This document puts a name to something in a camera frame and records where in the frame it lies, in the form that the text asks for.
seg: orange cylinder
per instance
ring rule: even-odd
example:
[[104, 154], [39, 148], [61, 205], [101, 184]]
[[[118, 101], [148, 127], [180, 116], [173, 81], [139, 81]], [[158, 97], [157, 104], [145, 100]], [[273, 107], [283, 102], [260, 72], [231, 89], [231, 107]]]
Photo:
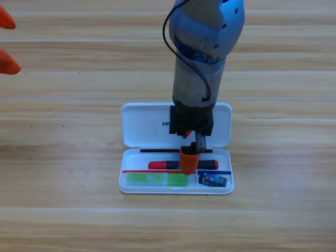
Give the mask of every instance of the orange cylinder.
[[199, 154], [197, 155], [187, 155], [180, 150], [180, 169], [184, 175], [190, 175], [195, 173], [198, 162], [199, 162]]

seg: red marker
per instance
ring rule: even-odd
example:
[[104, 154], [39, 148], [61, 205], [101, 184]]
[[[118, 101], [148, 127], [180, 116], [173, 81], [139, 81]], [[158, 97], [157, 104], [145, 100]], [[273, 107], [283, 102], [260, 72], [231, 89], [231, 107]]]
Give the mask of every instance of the red marker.
[[[148, 164], [150, 170], [179, 170], [178, 161], [153, 161]], [[198, 170], [218, 170], [217, 160], [200, 160]]]

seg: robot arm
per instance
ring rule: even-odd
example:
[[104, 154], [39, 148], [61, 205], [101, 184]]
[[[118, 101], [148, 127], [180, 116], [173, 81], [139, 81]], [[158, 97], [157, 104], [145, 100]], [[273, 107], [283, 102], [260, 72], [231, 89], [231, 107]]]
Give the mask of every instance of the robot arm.
[[205, 136], [212, 132], [212, 109], [226, 56], [243, 30], [244, 1], [177, 0], [168, 18], [170, 38], [177, 48], [170, 134], [196, 133], [195, 142], [181, 148], [180, 168], [188, 175], [197, 168], [199, 154], [206, 151]]

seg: green object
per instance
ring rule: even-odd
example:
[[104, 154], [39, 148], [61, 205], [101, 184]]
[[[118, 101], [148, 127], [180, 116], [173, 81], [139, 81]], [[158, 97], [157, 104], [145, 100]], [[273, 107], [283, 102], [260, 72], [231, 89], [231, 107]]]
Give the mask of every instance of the green object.
[[127, 182], [163, 182], [163, 175], [163, 173], [129, 172], [127, 173]]
[[168, 173], [167, 186], [188, 186], [188, 177], [180, 173]]

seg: table surface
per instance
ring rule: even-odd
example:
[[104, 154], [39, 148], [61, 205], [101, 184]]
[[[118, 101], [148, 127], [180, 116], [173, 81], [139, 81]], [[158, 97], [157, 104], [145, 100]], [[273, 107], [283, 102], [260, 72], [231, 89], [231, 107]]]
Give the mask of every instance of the table surface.
[[336, 251], [335, 0], [245, 0], [230, 195], [119, 191], [121, 106], [171, 101], [173, 2], [2, 1], [0, 251]]

